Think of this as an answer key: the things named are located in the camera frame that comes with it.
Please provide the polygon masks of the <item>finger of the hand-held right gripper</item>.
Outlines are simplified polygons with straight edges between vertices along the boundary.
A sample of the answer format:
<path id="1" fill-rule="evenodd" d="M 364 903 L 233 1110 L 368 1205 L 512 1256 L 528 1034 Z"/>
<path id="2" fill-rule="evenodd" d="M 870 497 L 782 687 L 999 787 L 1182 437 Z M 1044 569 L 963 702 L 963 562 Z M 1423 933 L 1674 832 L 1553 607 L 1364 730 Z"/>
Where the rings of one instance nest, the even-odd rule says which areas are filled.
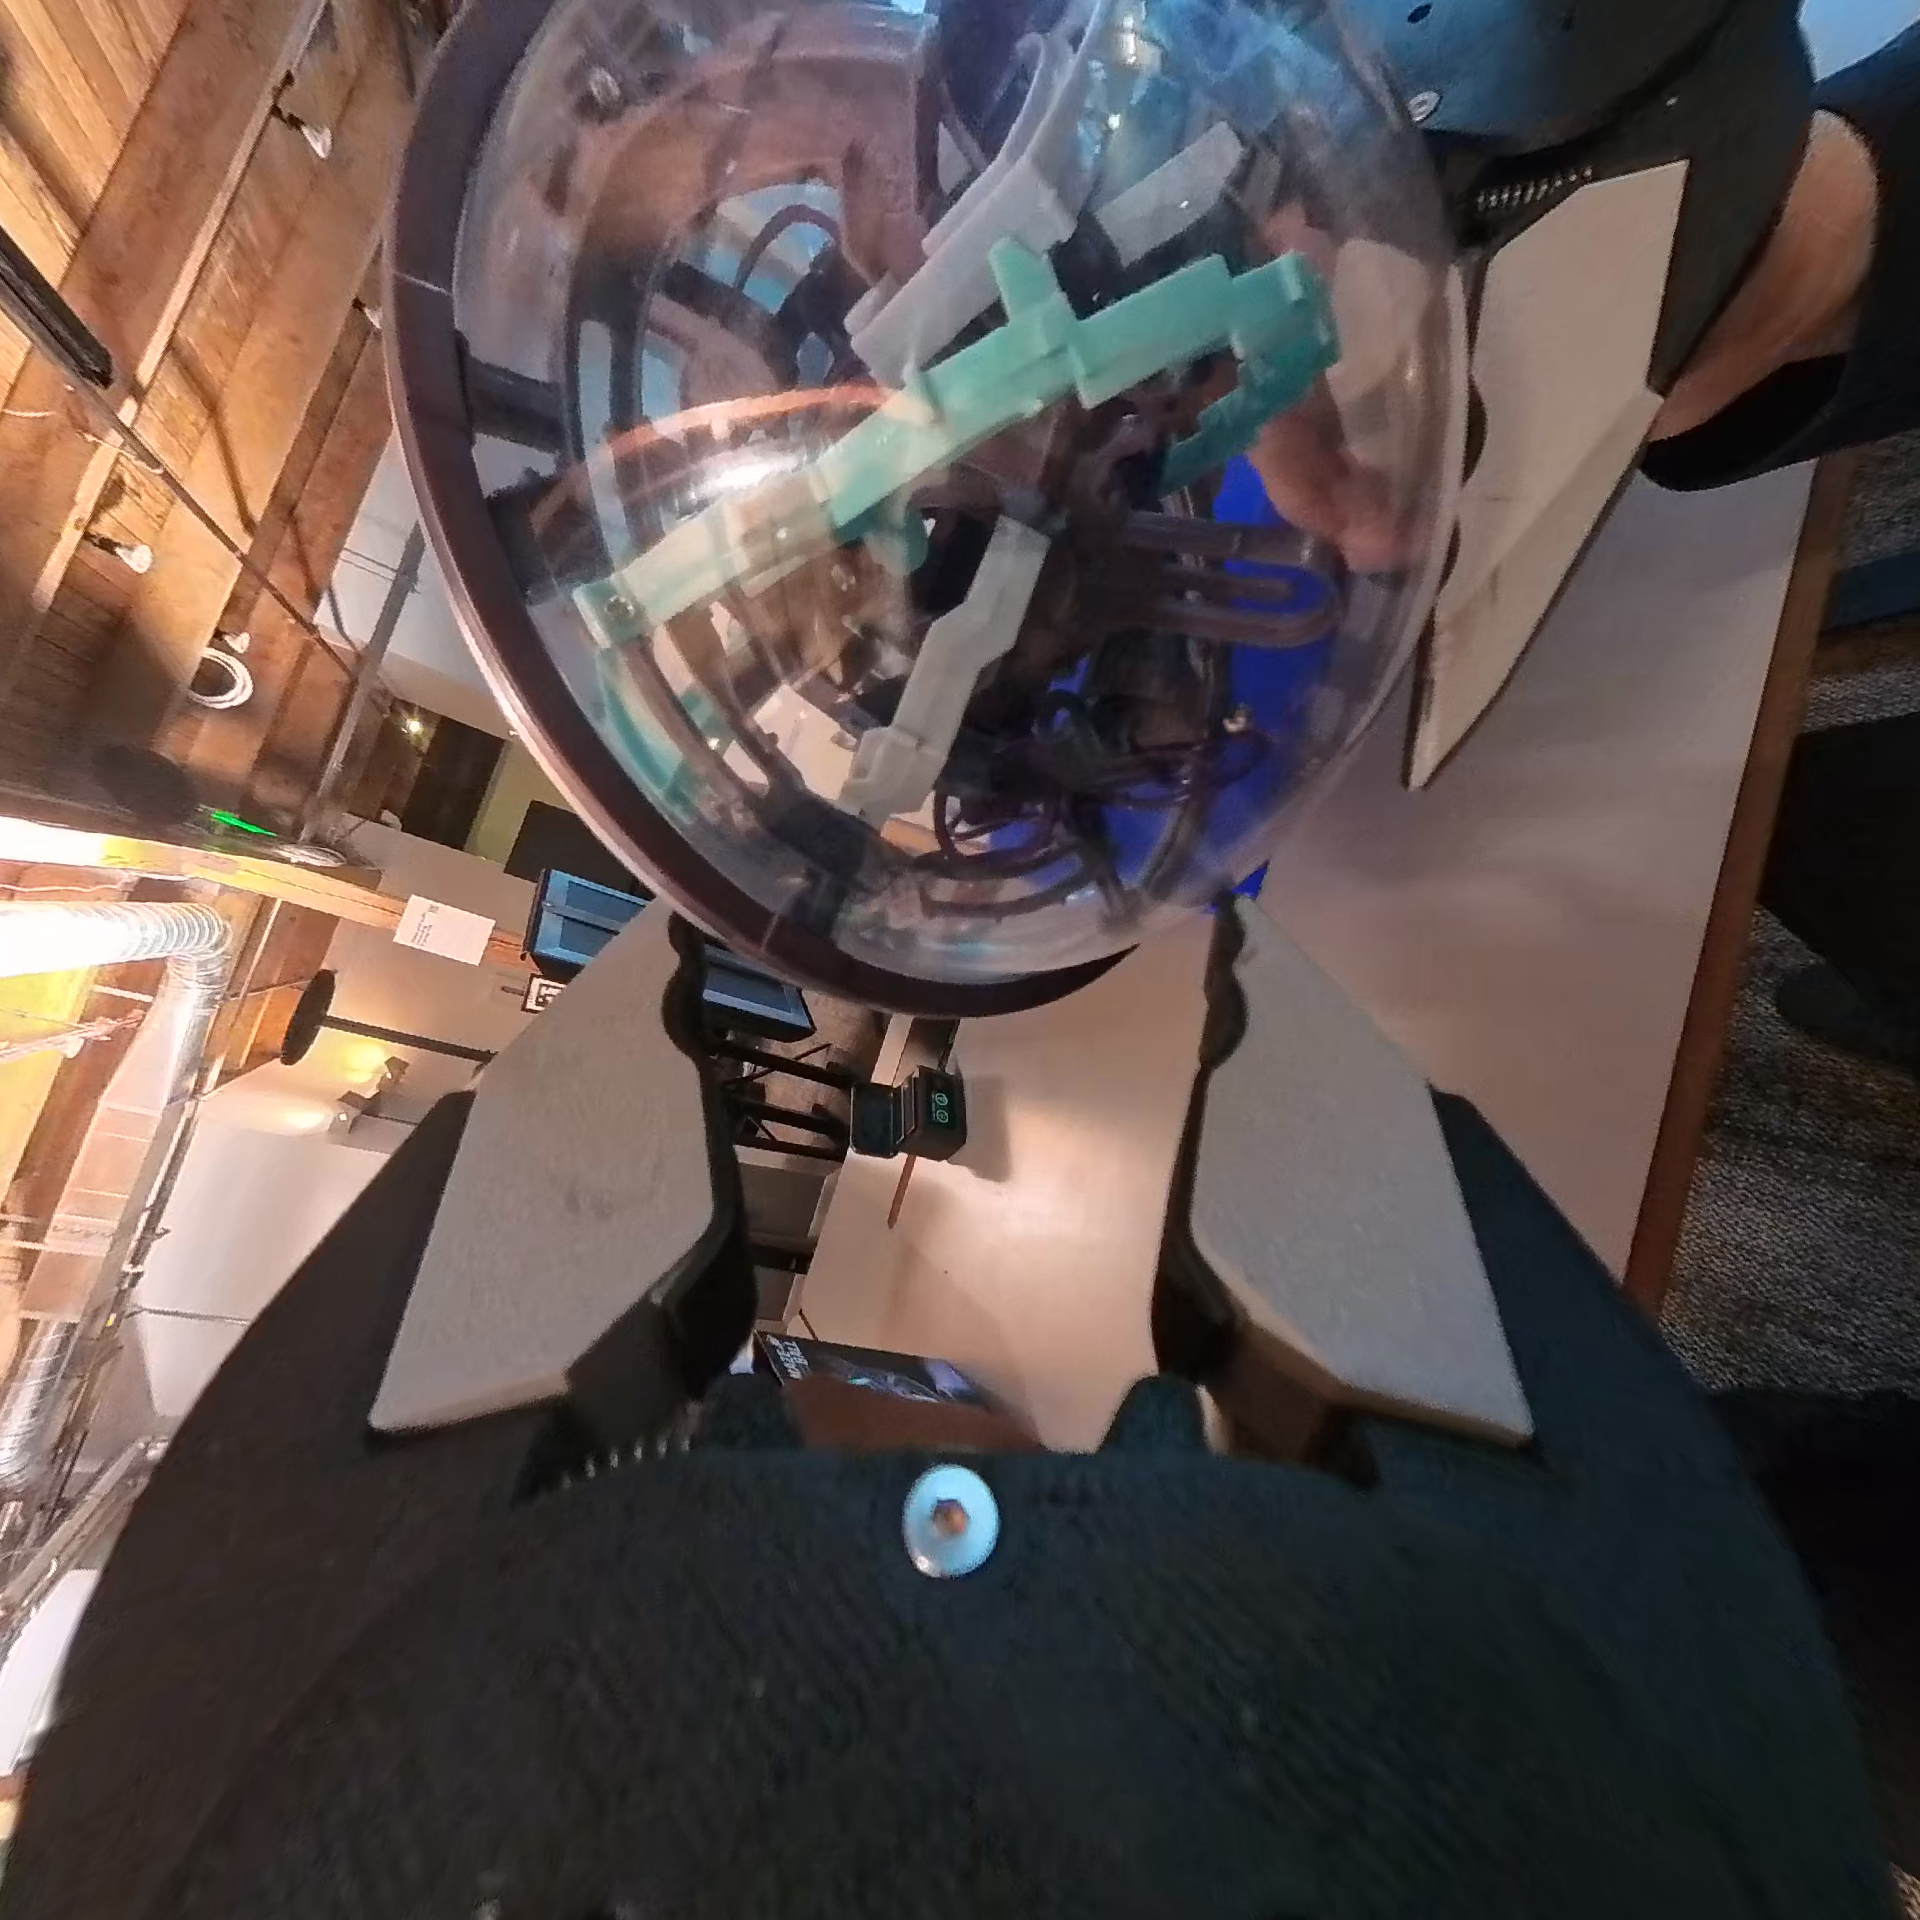
<path id="1" fill-rule="evenodd" d="M 1587 184 L 1484 271 L 1468 359 L 1479 442 L 1428 613 L 1408 788 L 1423 788 L 1504 694 L 1645 446 L 1686 184 L 1686 159 Z"/>

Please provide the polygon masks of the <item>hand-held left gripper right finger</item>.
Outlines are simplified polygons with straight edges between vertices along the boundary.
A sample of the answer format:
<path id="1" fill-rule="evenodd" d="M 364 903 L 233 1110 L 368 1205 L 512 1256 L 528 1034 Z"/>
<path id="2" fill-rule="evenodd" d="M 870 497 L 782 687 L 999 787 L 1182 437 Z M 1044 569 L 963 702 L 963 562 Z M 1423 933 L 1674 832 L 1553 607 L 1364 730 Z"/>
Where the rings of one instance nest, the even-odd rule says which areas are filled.
<path id="1" fill-rule="evenodd" d="M 1222 897 L 1152 1338 L 1237 1451 L 1401 1420 L 1535 1439 L 1428 1081 L 1254 903 Z"/>

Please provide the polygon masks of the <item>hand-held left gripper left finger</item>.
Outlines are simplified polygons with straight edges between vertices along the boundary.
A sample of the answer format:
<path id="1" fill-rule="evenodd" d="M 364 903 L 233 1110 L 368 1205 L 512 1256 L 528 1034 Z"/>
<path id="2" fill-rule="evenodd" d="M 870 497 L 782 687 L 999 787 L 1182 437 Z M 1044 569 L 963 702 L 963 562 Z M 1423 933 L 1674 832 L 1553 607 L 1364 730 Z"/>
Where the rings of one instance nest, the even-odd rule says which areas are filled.
<path id="1" fill-rule="evenodd" d="M 688 1447 L 759 1309 L 701 984 L 700 930 L 644 911 L 480 1073 L 376 1439 L 549 1418 L 579 1469 Z"/>

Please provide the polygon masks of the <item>clear plastic maze ball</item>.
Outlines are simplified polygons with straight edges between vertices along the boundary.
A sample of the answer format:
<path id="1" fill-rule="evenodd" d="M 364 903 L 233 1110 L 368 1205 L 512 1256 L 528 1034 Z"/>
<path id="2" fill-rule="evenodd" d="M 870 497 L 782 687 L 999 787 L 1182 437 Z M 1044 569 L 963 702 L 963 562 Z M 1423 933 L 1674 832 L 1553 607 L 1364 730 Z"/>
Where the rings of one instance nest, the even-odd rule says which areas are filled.
<path id="1" fill-rule="evenodd" d="M 1456 546 L 1357 6 L 459 6 L 390 376 L 485 684 L 720 940 L 899 1014 L 1254 878 Z"/>

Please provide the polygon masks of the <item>person's right forearm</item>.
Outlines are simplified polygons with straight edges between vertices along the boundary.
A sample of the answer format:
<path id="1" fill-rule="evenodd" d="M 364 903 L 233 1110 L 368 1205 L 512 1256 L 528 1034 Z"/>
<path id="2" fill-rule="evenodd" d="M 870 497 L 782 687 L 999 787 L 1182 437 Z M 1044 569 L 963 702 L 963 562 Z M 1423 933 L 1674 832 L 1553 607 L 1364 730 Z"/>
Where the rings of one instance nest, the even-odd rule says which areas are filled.
<path id="1" fill-rule="evenodd" d="M 1915 25 L 1821 80 L 1813 114 L 1859 131 L 1878 164 L 1878 244 L 1849 348 L 1783 371 L 1695 433 L 1652 442 L 1668 492 L 1714 492 L 1756 472 L 1915 427 Z"/>

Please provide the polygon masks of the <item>black maze ball box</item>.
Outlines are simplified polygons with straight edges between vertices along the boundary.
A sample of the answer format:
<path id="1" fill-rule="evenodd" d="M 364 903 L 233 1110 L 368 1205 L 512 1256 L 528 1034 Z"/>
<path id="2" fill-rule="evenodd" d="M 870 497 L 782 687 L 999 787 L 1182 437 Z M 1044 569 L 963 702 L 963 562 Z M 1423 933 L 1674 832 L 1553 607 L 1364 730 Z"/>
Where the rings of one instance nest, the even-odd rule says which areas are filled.
<path id="1" fill-rule="evenodd" d="M 1040 1451 L 1037 1428 L 951 1361 L 753 1334 L 802 1444 L 823 1451 Z"/>

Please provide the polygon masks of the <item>person's right hand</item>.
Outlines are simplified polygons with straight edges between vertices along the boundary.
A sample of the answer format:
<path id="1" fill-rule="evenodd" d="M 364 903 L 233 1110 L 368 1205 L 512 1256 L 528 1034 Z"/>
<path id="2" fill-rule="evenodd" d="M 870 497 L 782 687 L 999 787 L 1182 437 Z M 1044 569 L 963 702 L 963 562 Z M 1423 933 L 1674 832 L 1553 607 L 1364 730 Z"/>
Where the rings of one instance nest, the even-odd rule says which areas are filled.
<path id="1" fill-rule="evenodd" d="M 1878 164 L 1816 110 L 1783 214 L 1677 374 L 1652 437 L 1702 427 L 1783 371 L 1849 348 L 1878 244 Z"/>

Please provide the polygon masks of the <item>black floor lamp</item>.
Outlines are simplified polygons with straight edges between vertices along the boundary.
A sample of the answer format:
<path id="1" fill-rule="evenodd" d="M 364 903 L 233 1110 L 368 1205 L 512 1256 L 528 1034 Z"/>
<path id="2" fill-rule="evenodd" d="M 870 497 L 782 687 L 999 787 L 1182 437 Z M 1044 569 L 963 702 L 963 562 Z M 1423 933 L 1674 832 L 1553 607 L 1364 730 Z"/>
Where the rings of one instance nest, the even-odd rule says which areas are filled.
<path id="1" fill-rule="evenodd" d="M 458 1058 L 470 1069 L 489 1069 L 495 1058 L 492 1049 L 472 1049 L 472 1045 L 451 1045 L 451 1041 L 434 1041 L 418 1034 L 404 1029 L 386 1029 L 368 1021 L 344 1021 L 332 1012 L 336 995 L 336 973 L 312 973 L 287 1021 L 281 1045 L 279 1045 L 279 1062 L 281 1069 L 303 1069 L 303 1058 L 312 1050 L 320 1034 L 348 1034 L 348 1041 L 368 1041 L 381 1049 L 400 1049 L 400 1050 L 425 1050 L 438 1058 Z"/>

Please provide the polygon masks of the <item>blue framed panel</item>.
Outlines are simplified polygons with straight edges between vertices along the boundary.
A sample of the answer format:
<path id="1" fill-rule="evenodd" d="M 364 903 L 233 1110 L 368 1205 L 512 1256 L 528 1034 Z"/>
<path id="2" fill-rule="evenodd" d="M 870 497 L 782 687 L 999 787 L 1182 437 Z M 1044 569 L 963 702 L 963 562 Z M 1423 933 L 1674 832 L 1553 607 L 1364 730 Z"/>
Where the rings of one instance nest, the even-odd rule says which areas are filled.
<path id="1" fill-rule="evenodd" d="M 523 938 L 528 966 L 544 979 L 574 979 L 652 902 L 652 890 L 611 890 L 564 868 L 538 872 Z"/>
<path id="2" fill-rule="evenodd" d="M 701 1014 L 713 1030 L 753 1034 L 768 1045 L 808 1045 L 816 1021 L 804 991 L 778 973 L 724 948 L 701 943 Z"/>

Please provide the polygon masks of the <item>small black device green display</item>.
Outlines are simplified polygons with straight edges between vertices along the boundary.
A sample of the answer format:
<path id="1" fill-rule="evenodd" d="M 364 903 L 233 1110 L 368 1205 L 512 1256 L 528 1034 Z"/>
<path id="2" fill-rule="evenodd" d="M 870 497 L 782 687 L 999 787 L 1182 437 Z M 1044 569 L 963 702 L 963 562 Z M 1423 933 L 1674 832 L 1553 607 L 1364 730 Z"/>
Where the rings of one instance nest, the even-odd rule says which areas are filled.
<path id="1" fill-rule="evenodd" d="M 848 1099 L 848 1152 L 861 1160 L 951 1163 L 967 1141 L 967 1085 L 944 1069 L 918 1069 L 880 1089 L 856 1085 Z"/>

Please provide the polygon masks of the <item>wooden column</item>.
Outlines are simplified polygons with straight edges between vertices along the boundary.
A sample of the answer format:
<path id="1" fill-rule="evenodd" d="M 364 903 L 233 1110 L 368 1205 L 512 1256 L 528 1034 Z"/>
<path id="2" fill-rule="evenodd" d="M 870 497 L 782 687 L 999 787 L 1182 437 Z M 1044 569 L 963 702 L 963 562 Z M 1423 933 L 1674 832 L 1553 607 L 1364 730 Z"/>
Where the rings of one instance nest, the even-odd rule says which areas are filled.
<path id="1" fill-rule="evenodd" d="M 167 854 L 180 881 L 205 881 L 244 897 L 312 910 L 320 917 L 381 930 L 394 938 L 404 922 L 409 902 L 458 910 L 451 890 L 438 881 L 390 881 L 348 868 L 312 868 L 287 858 L 205 854 L 176 844 L 159 844 L 159 854 Z"/>

